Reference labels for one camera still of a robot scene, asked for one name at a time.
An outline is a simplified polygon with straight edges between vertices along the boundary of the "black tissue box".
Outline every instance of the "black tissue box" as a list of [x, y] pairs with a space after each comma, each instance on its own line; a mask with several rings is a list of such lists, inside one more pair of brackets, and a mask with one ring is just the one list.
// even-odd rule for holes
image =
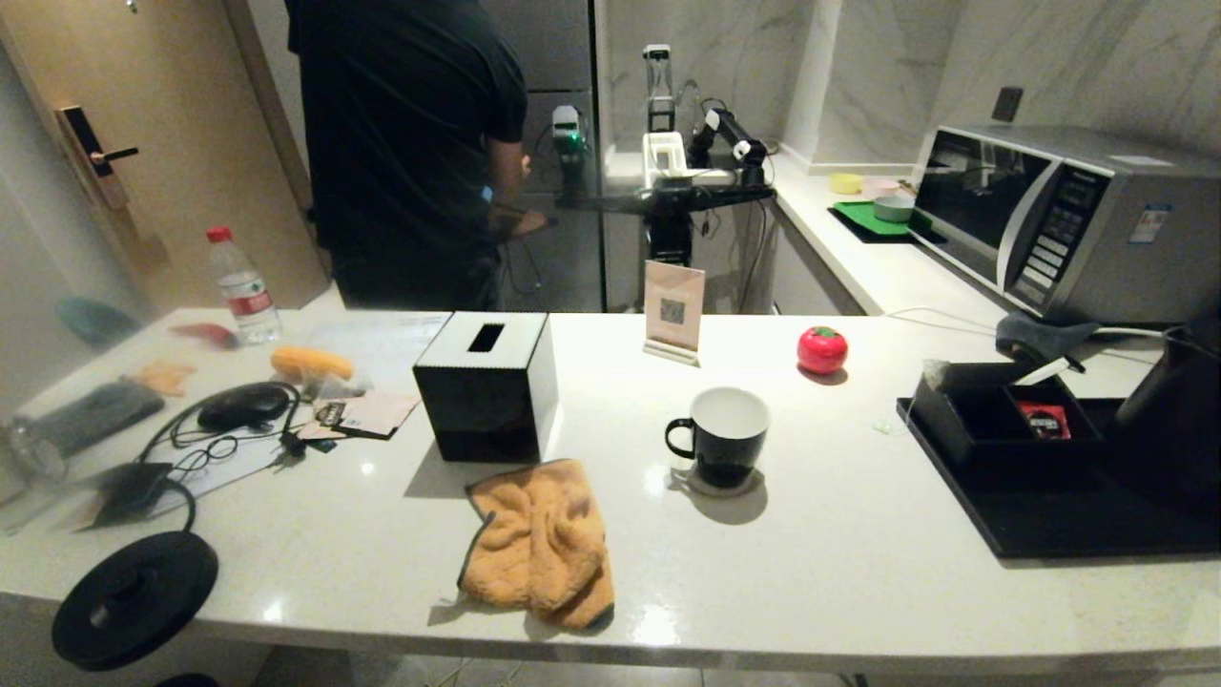
[[[958, 475], [1042, 478], [1081, 475], [1103, 454], [1105, 442], [1059, 377], [1029, 387], [1011, 384], [1033, 369], [1012, 364], [950, 365], [939, 389], [921, 377], [911, 414]], [[1070, 439], [1039, 439], [1018, 401], [1061, 406]]]
[[442, 460], [541, 460], [559, 399], [546, 314], [454, 312], [413, 372]]

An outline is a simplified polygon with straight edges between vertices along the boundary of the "red bottle cap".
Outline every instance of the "red bottle cap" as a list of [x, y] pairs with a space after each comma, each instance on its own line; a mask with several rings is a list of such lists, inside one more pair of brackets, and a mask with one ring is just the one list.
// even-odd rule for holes
[[208, 239], [212, 243], [223, 243], [225, 240], [233, 240], [233, 232], [228, 229], [227, 226], [214, 226], [208, 229]]

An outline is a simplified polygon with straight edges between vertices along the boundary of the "power outlet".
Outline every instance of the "power outlet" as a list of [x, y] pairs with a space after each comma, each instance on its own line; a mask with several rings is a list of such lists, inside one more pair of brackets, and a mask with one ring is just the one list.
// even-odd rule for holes
[[1017, 106], [1022, 103], [1022, 89], [1016, 85], [1005, 85], [996, 95], [996, 106], [993, 107], [993, 118], [999, 122], [1012, 122], [1017, 115]]

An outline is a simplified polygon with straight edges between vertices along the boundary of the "black tray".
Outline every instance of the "black tray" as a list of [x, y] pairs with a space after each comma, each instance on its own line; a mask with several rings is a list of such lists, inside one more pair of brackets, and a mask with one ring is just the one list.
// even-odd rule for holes
[[[1120, 399], [1081, 399], [1095, 427], [1123, 404]], [[1039, 488], [995, 483], [976, 484], [941, 460], [941, 449], [910, 417], [911, 399], [899, 399], [899, 416], [907, 421], [929, 461], [967, 511], [971, 522], [999, 559], [1060, 559], [1149, 554], [1221, 553], [1221, 516], [1189, 516], [1158, 505], [1092, 469], [1071, 484]]]
[[827, 207], [827, 211], [834, 215], [835, 218], [840, 220], [840, 223], [846, 226], [849, 231], [851, 231], [857, 238], [860, 238], [861, 243], [915, 243], [916, 242], [916, 239], [912, 238], [912, 234], [910, 232], [900, 233], [896, 236], [883, 236], [880, 233], [874, 233], [868, 228], [856, 223], [855, 221], [852, 221], [851, 217], [836, 210], [835, 207]]

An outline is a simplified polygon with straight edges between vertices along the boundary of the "green tray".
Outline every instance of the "green tray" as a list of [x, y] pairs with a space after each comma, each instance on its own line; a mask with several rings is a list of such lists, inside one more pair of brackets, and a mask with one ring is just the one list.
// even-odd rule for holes
[[873, 216], [873, 200], [835, 203], [833, 207], [842, 212], [847, 218], [861, 225], [862, 228], [867, 228], [879, 236], [906, 236], [908, 233], [906, 222], [879, 220]]

